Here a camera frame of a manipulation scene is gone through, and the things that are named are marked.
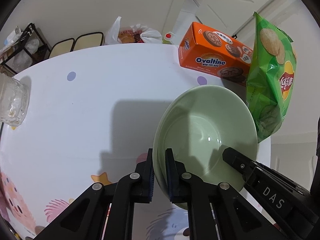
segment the table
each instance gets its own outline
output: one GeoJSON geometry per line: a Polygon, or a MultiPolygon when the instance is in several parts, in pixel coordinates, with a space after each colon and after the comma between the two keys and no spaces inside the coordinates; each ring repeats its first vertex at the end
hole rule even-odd
{"type": "MultiPolygon", "coordinates": [[[[152,148],[162,114],[184,91],[216,84],[245,98],[244,87],[180,67],[174,45],[74,51],[15,77],[31,87],[30,103],[22,125],[3,127],[0,168],[10,224],[23,239],[35,237],[93,182],[133,172],[152,148]]],[[[270,166],[270,138],[259,144],[258,161],[270,166]]],[[[152,203],[135,206],[132,239],[178,240],[187,238],[186,227],[187,211],[155,183],[152,203]]]]}

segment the potato chip bag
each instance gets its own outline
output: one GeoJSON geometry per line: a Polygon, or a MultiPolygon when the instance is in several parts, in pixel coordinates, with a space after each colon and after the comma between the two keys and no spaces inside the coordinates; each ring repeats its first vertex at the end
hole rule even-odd
{"type": "Polygon", "coordinates": [[[247,78],[247,105],[258,142],[281,127],[292,94],[296,57],[292,39],[256,12],[256,36],[247,78]]]}

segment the screw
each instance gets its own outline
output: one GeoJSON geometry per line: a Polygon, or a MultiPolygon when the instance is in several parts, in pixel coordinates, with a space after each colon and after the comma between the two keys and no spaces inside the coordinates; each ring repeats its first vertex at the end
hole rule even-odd
{"type": "Polygon", "coordinates": [[[102,188],[102,185],[100,183],[95,183],[92,185],[93,190],[99,190],[102,188]]]}
{"type": "Polygon", "coordinates": [[[131,178],[131,179],[138,179],[139,177],[140,177],[140,174],[139,174],[139,173],[134,172],[134,173],[131,173],[131,174],[130,174],[130,178],[131,178]]]}
{"type": "Polygon", "coordinates": [[[188,172],[185,172],[181,175],[181,177],[183,177],[184,179],[190,179],[191,178],[191,174],[188,172]]]}
{"type": "Polygon", "coordinates": [[[222,189],[228,189],[229,187],[230,187],[230,185],[226,182],[220,183],[220,188],[222,188],[222,189]]]}

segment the bowl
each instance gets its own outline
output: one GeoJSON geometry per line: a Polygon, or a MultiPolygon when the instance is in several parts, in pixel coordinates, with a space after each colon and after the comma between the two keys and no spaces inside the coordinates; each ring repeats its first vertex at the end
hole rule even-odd
{"type": "MultiPolygon", "coordinates": [[[[256,160],[257,132],[245,103],[221,86],[186,91],[169,105],[156,130],[153,166],[160,188],[168,196],[165,150],[172,148],[175,160],[188,172],[208,183],[228,182],[240,191],[241,174],[222,160],[227,147],[256,160]]],[[[186,203],[177,206],[187,209],[186,203]]]]}

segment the ovaltine box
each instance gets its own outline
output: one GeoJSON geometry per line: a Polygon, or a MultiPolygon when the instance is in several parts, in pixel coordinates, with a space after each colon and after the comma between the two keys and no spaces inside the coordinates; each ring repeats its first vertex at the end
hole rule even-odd
{"type": "Polygon", "coordinates": [[[201,23],[193,22],[179,46],[180,65],[245,86],[252,49],[201,23]]]}

